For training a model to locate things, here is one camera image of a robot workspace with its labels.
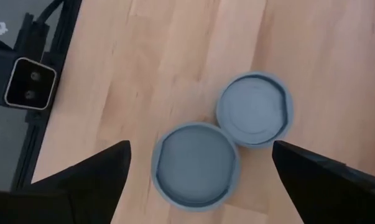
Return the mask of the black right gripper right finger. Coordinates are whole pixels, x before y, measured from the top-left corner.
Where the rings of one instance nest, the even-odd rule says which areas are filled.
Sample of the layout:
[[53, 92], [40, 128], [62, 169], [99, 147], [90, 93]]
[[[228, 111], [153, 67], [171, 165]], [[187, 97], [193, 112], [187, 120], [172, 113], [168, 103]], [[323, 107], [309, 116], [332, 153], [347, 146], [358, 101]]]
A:
[[375, 176], [285, 141], [272, 160], [304, 224], [375, 224]]

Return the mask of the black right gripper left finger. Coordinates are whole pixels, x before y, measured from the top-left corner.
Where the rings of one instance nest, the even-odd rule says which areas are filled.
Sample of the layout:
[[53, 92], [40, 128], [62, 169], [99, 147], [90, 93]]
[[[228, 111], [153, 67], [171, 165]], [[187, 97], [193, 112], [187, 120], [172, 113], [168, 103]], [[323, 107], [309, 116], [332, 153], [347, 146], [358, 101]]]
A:
[[110, 224], [130, 163], [124, 140], [19, 190], [0, 191], [0, 224]]

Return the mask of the red labelled tin can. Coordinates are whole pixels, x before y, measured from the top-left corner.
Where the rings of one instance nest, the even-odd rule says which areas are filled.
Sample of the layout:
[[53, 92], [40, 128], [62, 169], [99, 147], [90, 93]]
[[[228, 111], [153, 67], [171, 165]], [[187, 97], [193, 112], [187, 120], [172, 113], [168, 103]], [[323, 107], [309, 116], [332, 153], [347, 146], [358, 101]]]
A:
[[269, 147], [282, 139], [294, 120], [292, 95], [271, 73], [247, 72], [232, 79], [216, 103], [220, 128], [240, 146]]

